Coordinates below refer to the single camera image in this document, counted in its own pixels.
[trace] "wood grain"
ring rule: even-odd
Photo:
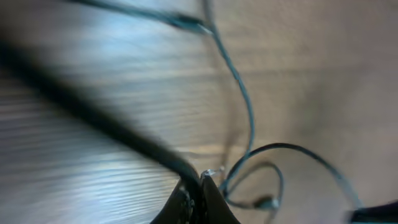
[[[201,16],[199,1],[120,1]],[[248,122],[209,37],[63,1],[0,3],[1,32],[127,124],[180,151],[199,172],[243,153]],[[219,0],[221,35],[247,85],[256,146],[291,142],[342,170],[366,205],[398,198],[398,10],[385,0]],[[331,177],[287,150],[274,223],[343,223]],[[87,128],[0,73],[3,223],[149,223],[178,177]],[[259,171],[237,191],[273,192]],[[242,223],[266,213],[233,208]]]

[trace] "wooden floor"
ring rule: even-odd
[[[199,0],[122,2],[202,16]],[[367,206],[397,199],[398,2],[217,0],[215,12],[252,98],[255,146],[301,144]],[[228,169],[245,150],[244,102],[209,37],[66,1],[3,1],[0,16],[32,58],[199,172]],[[286,179],[274,223],[344,223],[351,208],[323,168],[283,149],[247,166],[266,160]],[[1,71],[1,223],[149,223],[177,181]],[[234,198],[276,183],[258,171]],[[267,216],[233,212],[242,223]]]

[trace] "wooden surface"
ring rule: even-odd
[[[201,16],[199,1],[123,1]],[[398,3],[217,0],[224,42],[252,98],[256,142],[301,144],[332,162],[366,205],[398,198]],[[209,37],[63,1],[0,6],[1,32],[90,100],[199,172],[243,153],[243,100]],[[310,159],[279,150],[274,223],[343,223],[349,204]],[[178,178],[93,132],[0,73],[2,223],[149,223]],[[275,192],[258,171],[235,198]],[[242,223],[267,213],[233,208]]]

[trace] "brown surface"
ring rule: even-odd
[[[256,146],[301,144],[352,181],[366,205],[398,198],[398,4],[376,0],[222,0],[216,17],[256,114]],[[199,1],[134,1],[200,15]],[[195,167],[229,166],[247,118],[214,44],[157,22],[62,1],[1,3],[2,30],[104,109],[181,151]],[[0,74],[2,223],[148,223],[177,177],[94,133]],[[274,223],[342,223],[329,174],[287,150]],[[237,192],[276,188],[259,171]],[[242,223],[263,212],[233,209]]]

